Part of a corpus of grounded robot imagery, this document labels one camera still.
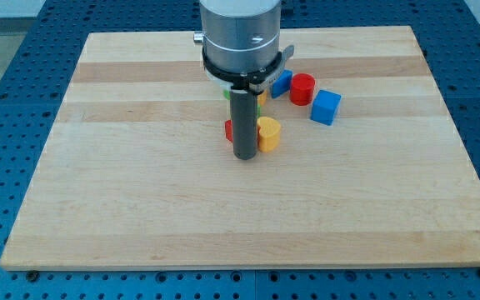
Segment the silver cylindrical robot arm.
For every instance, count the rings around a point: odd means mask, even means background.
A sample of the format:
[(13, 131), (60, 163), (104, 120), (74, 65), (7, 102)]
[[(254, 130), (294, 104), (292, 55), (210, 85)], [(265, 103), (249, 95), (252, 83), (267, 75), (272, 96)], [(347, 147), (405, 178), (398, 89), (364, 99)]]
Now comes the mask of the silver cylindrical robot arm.
[(279, 49), (279, 0), (201, 0), (203, 50), (216, 68), (251, 73), (275, 60)]

